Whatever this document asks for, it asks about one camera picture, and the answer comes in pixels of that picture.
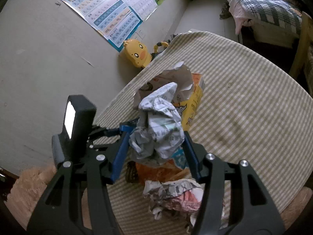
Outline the wooden chair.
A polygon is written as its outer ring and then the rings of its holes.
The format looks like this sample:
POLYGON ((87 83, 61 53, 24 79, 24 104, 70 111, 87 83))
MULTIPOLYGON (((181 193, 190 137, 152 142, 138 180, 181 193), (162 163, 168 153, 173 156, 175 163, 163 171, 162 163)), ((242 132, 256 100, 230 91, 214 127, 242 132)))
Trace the wooden chair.
POLYGON ((289 75, 312 97, 312 18, 305 11, 301 18, 300 39, 289 75))

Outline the striped beige table mat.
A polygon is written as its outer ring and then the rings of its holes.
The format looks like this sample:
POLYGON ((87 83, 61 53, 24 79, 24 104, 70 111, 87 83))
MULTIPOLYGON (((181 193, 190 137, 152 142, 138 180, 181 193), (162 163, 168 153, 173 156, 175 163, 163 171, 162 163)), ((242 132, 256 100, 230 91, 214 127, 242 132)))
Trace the striped beige table mat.
POLYGON ((312 97, 289 74, 256 52, 210 32, 186 32, 101 111, 95 123, 117 127, 138 117, 136 92, 183 62, 205 83, 189 134, 221 160, 249 162, 283 224, 284 210, 312 173, 312 97))

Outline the yellow duck potty seat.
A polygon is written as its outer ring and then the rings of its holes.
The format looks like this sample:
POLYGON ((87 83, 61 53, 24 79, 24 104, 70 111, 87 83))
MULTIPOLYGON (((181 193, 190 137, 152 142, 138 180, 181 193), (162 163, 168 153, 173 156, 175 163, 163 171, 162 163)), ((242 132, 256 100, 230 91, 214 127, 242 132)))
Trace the yellow duck potty seat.
POLYGON ((161 52, 159 48, 163 47, 166 49, 169 46, 167 42, 158 42, 154 46, 154 51, 152 53, 148 52, 146 45, 141 43, 136 39, 128 39, 123 42, 124 53, 130 62, 137 68, 146 68, 152 60, 156 58, 161 52))

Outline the white printed paper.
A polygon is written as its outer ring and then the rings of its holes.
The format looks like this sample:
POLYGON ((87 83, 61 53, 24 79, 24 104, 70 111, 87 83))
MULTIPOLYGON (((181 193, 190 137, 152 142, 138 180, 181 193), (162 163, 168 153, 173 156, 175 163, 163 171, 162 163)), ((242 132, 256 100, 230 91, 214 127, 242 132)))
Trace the white printed paper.
POLYGON ((133 161, 157 167, 166 163, 184 142, 181 116, 171 103, 176 89, 176 83, 168 83, 139 103, 139 121, 129 139, 133 161))

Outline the orange snack bag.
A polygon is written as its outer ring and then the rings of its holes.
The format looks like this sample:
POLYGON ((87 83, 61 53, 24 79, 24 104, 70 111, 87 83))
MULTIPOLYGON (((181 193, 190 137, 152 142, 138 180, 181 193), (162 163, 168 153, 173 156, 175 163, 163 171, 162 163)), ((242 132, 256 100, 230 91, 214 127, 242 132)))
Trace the orange snack bag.
POLYGON ((177 167, 173 159, 161 158, 156 150, 146 155, 130 148, 130 160, 125 173, 127 183, 144 185, 146 180, 164 183, 187 178, 189 174, 189 168, 177 167))

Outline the shoes on floor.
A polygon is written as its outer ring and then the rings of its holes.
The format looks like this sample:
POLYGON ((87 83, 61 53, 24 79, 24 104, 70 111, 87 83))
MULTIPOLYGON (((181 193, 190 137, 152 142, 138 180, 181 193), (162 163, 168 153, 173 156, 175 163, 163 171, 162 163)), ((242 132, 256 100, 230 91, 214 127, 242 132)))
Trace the shoes on floor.
POLYGON ((229 9, 229 2, 225 2, 220 13, 220 19, 228 19, 232 16, 229 9))

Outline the yellow snack box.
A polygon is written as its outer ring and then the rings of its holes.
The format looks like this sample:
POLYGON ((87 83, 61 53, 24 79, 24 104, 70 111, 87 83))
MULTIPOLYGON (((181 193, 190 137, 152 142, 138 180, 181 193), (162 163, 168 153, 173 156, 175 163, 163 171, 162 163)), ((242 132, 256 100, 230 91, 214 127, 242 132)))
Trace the yellow snack box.
POLYGON ((174 103, 174 107, 181 116, 181 125, 184 131, 189 131, 191 128, 205 88, 202 74, 192 73, 192 80, 194 82, 194 90, 190 98, 183 102, 174 103))

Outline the bed with plaid sheet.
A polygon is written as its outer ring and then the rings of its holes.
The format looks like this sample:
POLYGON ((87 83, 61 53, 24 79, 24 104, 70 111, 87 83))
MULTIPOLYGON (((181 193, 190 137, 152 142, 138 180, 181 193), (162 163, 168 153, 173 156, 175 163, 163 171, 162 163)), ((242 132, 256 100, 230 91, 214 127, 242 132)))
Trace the bed with plaid sheet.
POLYGON ((227 0, 235 21, 235 33, 252 31, 258 42, 291 48, 299 39, 300 10, 286 0, 227 0))

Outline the blue pinyin wall poster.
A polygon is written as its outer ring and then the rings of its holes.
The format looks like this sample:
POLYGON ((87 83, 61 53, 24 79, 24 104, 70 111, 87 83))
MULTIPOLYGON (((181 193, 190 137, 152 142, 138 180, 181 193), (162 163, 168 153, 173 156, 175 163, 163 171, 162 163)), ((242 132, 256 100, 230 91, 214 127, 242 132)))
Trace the blue pinyin wall poster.
POLYGON ((124 0, 62 0, 118 52, 137 30, 141 18, 124 0))

